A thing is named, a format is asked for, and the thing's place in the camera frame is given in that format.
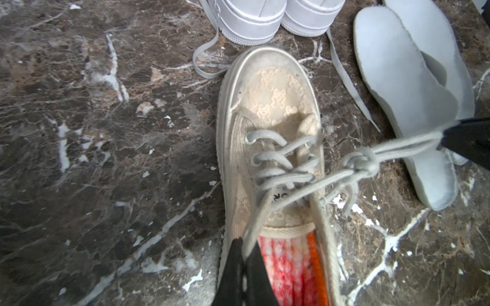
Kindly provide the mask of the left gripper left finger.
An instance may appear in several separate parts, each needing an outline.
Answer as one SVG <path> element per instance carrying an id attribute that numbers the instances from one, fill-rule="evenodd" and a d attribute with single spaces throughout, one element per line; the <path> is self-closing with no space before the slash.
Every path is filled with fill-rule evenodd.
<path id="1" fill-rule="evenodd" d="M 212 306 L 241 306 L 243 303 L 242 245 L 242 238 L 232 241 Z"/>

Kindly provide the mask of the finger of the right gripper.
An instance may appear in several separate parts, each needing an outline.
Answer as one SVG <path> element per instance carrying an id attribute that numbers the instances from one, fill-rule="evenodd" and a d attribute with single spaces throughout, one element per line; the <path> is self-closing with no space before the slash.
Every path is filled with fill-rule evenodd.
<path id="1" fill-rule="evenodd" d="M 457 121 L 444 130 L 441 145 L 489 170 L 489 117 Z"/>

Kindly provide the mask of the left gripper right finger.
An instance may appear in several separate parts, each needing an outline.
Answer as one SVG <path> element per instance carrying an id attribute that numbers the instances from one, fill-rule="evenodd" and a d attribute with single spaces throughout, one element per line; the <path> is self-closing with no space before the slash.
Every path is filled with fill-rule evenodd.
<path id="1" fill-rule="evenodd" d="M 261 252 L 252 252 L 246 262 L 246 305 L 279 306 L 271 287 Z"/>

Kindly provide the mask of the red fuzzy insole orange trim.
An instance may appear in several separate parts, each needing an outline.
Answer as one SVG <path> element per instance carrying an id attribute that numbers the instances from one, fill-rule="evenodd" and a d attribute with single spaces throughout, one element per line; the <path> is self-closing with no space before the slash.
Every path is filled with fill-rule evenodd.
<path id="1" fill-rule="evenodd" d="M 315 233 L 259 238 L 271 288 L 281 306 L 332 305 Z"/>

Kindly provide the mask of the white shoe insole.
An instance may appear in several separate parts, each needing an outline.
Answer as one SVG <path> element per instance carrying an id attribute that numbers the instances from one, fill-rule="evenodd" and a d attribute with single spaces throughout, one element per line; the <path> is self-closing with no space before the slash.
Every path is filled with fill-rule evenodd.
<path id="1" fill-rule="evenodd" d="M 362 78 L 397 138 L 420 136 L 456 120 L 457 99 L 430 72 L 391 9 L 363 8 L 355 17 L 353 36 Z M 437 147 L 404 159 L 419 200 L 434 211 L 450 206 L 459 193 L 451 158 Z"/>
<path id="2" fill-rule="evenodd" d="M 434 1 L 386 0 L 383 4 L 402 21 L 426 65 L 458 101 L 457 119 L 475 115 L 475 96 L 450 22 Z"/>

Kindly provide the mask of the beige sneaker one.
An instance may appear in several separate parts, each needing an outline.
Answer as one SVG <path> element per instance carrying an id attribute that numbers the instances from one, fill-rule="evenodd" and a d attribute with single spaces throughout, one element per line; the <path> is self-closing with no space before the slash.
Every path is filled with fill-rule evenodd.
<path id="1" fill-rule="evenodd" d="M 337 243 L 328 203 L 343 191 L 350 212 L 359 182 L 387 160 L 418 154 L 443 137 L 441 130 L 363 147 L 325 174 L 319 105 L 299 62 L 275 47 L 242 53 L 223 79 L 218 98 L 216 151 L 225 200 L 225 236 L 218 286 L 232 241 L 242 238 L 243 303 L 246 262 L 261 252 L 259 238 L 315 233 L 332 305 L 344 305 Z"/>

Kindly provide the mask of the white sneaker one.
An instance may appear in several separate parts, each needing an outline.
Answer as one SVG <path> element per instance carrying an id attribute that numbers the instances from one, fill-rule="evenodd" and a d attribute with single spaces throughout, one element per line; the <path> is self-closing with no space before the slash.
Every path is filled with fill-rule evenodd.
<path id="1" fill-rule="evenodd" d="M 344 69 L 336 52 L 334 40 L 330 27 L 345 5 L 345 0 L 314 1 L 314 0 L 291 0 L 287 1 L 285 14 L 281 25 L 288 32 L 301 37 L 317 37 L 325 34 L 330 44 L 330 57 L 344 87 L 351 95 L 358 109 L 375 127 L 379 127 L 371 117 L 370 111 L 363 102 L 355 85 L 347 71 Z"/>
<path id="2" fill-rule="evenodd" d="M 200 6 L 214 28 L 215 35 L 195 50 L 192 63 L 198 75 L 205 79 L 215 79 L 227 70 L 206 72 L 198 67 L 198 57 L 213 47 L 221 34 L 230 42 L 242 46 L 254 47 L 269 42 L 280 27 L 287 1 L 211 0 L 201 1 Z"/>

